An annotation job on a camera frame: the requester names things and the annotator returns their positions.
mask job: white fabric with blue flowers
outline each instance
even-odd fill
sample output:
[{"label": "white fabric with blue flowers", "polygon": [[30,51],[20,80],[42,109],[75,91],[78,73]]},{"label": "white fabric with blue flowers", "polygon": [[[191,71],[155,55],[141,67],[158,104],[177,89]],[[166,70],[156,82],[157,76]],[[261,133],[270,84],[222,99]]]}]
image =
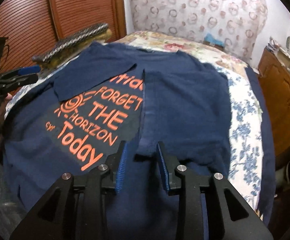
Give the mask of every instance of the white fabric with blue flowers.
[{"label": "white fabric with blue flowers", "polygon": [[[209,57],[211,57],[209,54],[200,55],[199,60],[201,62],[214,62]],[[43,70],[36,84],[22,87],[7,105],[5,117],[15,103],[28,91],[50,78],[67,64],[68,62],[54,72]],[[227,76],[229,85],[232,119],[229,129],[231,157],[228,180],[256,211],[262,177],[262,110],[246,79],[224,67],[213,65],[218,72]]]}]

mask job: t-shirt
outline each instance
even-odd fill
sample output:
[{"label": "t-shirt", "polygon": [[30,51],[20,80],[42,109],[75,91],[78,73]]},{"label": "t-shirt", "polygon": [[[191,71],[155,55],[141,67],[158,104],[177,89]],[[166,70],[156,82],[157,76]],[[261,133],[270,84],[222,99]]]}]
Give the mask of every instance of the t-shirt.
[{"label": "t-shirt", "polygon": [[[164,192],[152,146],[162,138],[170,154],[179,153],[178,159],[200,174],[226,175],[231,118],[226,78],[180,51],[123,44],[92,44],[77,60],[33,88],[8,114],[3,162],[11,190],[29,210],[64,172],[87,173],[127,140],[122,190],[106,197],[110,238],[174,239],[178,196]],[[183,111],[172,113],[176,107]],[[166,116],[156,116],[157,109]],[[178,129],[171,137],[169,127]],[[204,140],[207,134],[217,146]],[[186,154],[191,145],[194,150]]]}]

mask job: hand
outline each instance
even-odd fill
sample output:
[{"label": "hand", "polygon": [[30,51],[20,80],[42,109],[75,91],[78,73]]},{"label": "hand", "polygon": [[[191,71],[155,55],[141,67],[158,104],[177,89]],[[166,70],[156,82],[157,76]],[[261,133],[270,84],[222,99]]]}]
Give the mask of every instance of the hand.
[{"label": "hand", "polygon": [[0,105],[0,127],[3,125],[3,122],[4,122],[4,115],[6,113],[6,106],[11,99],[12,99],[12,95],[8,93],[5,100]]}]

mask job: metal screw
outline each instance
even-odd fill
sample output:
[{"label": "metal screw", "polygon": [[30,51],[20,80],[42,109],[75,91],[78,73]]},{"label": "metal screw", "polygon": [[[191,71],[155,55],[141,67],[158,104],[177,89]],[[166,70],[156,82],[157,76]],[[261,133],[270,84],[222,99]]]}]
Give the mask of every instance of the metal screw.
[{"label": "metal screw", "polygon": [[221,173],[214,174],[215,179],[223,179],[223,175]]},{"label": "metal screw", "polygon": [[179,171],[186,171],[187,167],[186,167],[185,165],[178,165],[178,166],[177,166],[177,169],[178,169]]},{"label": "metal screw", "polygon": [[62,174],[62,179],[70,179],[72,175],[69,172]]},{"label": "metal screw", "polygon": [[100,164],[100,165],[98,166],[98,169],[101,170],[101,171],[105,171],[105,170],[108,169],[108,166],[107,166],[106,164]]}]

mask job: wooden cabinet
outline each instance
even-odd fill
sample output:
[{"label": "wooden cabinet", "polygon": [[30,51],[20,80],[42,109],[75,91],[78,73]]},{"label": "wooden cabinet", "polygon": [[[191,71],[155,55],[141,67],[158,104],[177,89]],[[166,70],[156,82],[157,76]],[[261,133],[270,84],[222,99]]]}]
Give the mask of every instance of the wooden cabinet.
[{"label": "wooden cabinet", "polygon": [[259,82],[268,109],[278,156],[290,147],[290,74],[276,56],[264,49]]}]

